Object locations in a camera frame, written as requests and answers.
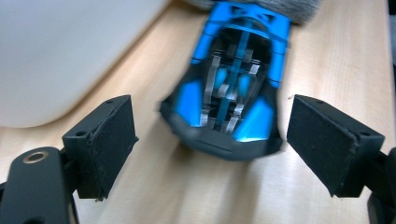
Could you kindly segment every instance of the gray cloth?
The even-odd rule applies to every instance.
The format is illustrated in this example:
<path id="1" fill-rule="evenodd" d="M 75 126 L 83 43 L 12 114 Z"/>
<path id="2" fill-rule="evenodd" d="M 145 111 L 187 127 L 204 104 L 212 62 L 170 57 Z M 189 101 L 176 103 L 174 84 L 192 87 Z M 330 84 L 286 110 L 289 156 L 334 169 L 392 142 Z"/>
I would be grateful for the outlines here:
<path id="1" fill-rule="evenodd" d="M 185 1 L 202 9 L 212 8 L 216 2 L 213 0 Z M 233 0 L 231 2 L 257 3 L 262 7 L 288 17 L 295 23 L 303 24 L 315 16 L 321 0 Z"/>
<path id="2" fill-rule="evenodd" d="M 390 39 L 392 43 L 393 64 L 396 64 L 396 16 L 390 16 Z"/>

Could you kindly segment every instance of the screw hole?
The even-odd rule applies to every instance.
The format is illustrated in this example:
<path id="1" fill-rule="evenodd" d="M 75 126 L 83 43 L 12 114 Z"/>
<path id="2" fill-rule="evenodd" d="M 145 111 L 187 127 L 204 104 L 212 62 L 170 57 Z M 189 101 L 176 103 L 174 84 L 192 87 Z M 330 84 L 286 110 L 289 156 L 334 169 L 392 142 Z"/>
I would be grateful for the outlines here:
<path id="1" fill-rule="evenodd" d="M 86 133 L 87 132 L 81 131 L 81 132 L 76 133 L 76 136 L 82 136 L 82 135 L 85 135 Z"/>
<path id="2" fill-rule="evenodd" d="M 35 163 L 38 161 L 42 161 L 48 157 L 49 153 L 47 151 L 38 151 L 32 154 L 29 154 L 25 158 L 23 158 L 24 163 Z"/>
<path id="3" fill-rule="evenodd" d="M 365 132 L 365 131 L 360 131 L 359 133 L 360 133 L 361 135 L 364 135 L 364 136 L 370 136 L 370 134 L 367 133 L 367 132 Z"/>

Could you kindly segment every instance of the blue toy car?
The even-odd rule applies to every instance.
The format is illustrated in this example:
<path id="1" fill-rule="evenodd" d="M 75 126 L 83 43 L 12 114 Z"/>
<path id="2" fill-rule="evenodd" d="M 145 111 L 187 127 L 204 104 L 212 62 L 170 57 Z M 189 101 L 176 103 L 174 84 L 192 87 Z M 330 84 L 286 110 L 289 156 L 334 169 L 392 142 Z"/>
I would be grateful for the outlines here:
<path id="1" fill-rule="evenodd" d="M 256 4 L 216 4 L 189 69 L 161 104 L 184 144 L 229 161 L 279 151 L 276 91 L 289 30 L 288 18 Z"/>

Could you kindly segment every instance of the wooden surface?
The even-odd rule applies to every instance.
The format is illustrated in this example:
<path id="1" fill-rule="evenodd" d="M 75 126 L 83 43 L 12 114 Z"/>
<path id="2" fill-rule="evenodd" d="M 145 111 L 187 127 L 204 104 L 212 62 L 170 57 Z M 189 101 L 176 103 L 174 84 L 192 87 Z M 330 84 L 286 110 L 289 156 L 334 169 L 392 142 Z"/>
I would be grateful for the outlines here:
<path id="1" fill-rule="evenodd" d="M 331 198 L 286 143 L 277 155 L 229 162 L 172 135 L 159 102 L 183 75 L 205 19 L 171 5 L 71 113 L 40 127 L 0 129 L 0 182 L 22 152 L 62 148 L 62 135 L 104 100 L 131 94 L 140 140 L 106 201 L 77 200 L 81 223 L 367 223 L 368 189 L 359 199 Z M 298 93 L 384 134 L 384 152 L 395 146 L 388 25 L 385 0 L 324 0 L 311 22 L 292 27 L 278 95 L 283 137 Z"/>

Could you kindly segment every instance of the white object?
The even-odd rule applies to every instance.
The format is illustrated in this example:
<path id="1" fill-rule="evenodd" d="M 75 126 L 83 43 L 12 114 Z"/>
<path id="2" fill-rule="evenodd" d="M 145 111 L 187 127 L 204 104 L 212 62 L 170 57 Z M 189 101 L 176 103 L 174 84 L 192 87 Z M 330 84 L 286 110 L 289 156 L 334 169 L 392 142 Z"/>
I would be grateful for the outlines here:
<path id="1" fill-rule="evenodd" d="M 97 83 L 168 0 L 0 2 L 0 126 L 53 121 Z"/>

